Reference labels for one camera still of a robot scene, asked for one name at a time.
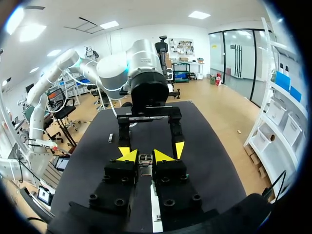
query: glass door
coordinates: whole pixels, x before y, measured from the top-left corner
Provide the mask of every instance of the glass door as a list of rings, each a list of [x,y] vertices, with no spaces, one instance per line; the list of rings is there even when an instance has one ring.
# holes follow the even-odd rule
[[[254,82],[255,51],[251,30],[224,33],[226,69],[224,84],[250,99]]]
[[[254,81],[253,95],[251,96],[251,101],[256,105],[261,106],[264,97],[264,92],[266,88],[266,80],[268,77],[268,69],[275,68],[273,54],[268,56],[268,43],[263,31],[254,31],[256,49],[257,49],[257,66],[256,66],[256,76]],[[272,41],[275,38],[272,33],[270,33]]]
[[[221,74],[224,78],[224,44],[222,33],[209,34],[210,40],[210,74],[216,76]]]

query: black mat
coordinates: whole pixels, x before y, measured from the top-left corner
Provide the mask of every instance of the black mat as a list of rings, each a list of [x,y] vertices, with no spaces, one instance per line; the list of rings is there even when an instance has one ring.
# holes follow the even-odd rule
[[[246,197],[234,165],[219,138],[205,117],[191,102],[170,103],[182,113],[182,130],[185,146],[181,159],[185,162],[190,180],[202,196],[204,211],[216,208],[220,213]],[[130,109],[118,108],[118,114]],[[113,143],[108,143],[113,133]],[[88,207],[89,195],[104,176],[105,163],[121,156],[117,147],[118,123],[112,110],[98,113],[80,140],[59,181],[51,205],[58,215],[74,201]],[[171,156],[171,135],[168,121],[155,120],[131,128],[133,149],[150,153],[153,149]],[[128,231],[152,232],[151,178],[140,178]]]

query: yellow marker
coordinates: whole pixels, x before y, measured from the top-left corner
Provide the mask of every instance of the yellow marker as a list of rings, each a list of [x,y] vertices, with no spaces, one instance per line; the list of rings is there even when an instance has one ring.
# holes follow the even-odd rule
[[[118,147],[122,156],[126,156],[130,153],[130,147]]]
[[[135,162],[137,158],[137,150],[133,150],[131,151],[131,153],[124,155],[118,159],[116,159],[116,161],[125,161],[125,160],[129,160],[130,162]]]
[[[162,160],[174,161],[174,159],[172,157],[169,157],[169,156],[163,154],[161,151],[154,150],[154,154],[155,154],[156,162],[161,162]]]
[[[175,144],[175,148],[176,148],[177,158],[180,159],[182,151],[183,151],[183,148],[184,148],[184,141],[176,143]]]

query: wooden floor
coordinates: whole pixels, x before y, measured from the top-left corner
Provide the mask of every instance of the wooden floor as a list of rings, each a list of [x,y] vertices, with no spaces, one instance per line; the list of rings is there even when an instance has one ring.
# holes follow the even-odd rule
[[[258,166],[253,164],[243,148],[243,143],[255,122],[259,108],[227,86],[211,85],[208,79],[177,83],[175,89],[177,88],[181,89],[181,99],[169,97],[167,102],[191,100],[220,138],[237,170],[246,194],[262,193],[270,185],[270,182],[267,178],[260,177]],[[80,96],[81,105],[77,106],[69,118],[82,122],[92,121],[98,113],[97,106],[93,104],[96,99],[90,94]],[[130,101],[130,98],[124,98],[122,103],[127,101]],[[81,123],[77,126],[77,132],[74,129],[69,129],[69,132],[73,139],[79,142],[89,123]],[[56,131],[59,131],[57,125],[48,129],[51,134]],[[67,142],[60,144],[59,147],[69,149]],[[9,191],[14,193],[15,189],[12,189],[10,185],[8,187],[11,188]],[[21,198],[19,198],[18,206],[21,207],[23,213],[29,215],[27,205],[23,204]],[[45,225],[40,224],[39,228],[43,231]]]

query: red fire extinguisher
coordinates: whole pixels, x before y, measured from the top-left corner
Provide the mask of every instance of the red fire extinguisher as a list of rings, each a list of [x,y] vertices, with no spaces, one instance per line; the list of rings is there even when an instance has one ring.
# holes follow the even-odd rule
[[[216,79],[215,79],[215,84],[217,85],[217,86],[220,86],[221,85],[221,81],[222,81],[222,79],[221,79],[221,73],[217,73],[216,74]]]

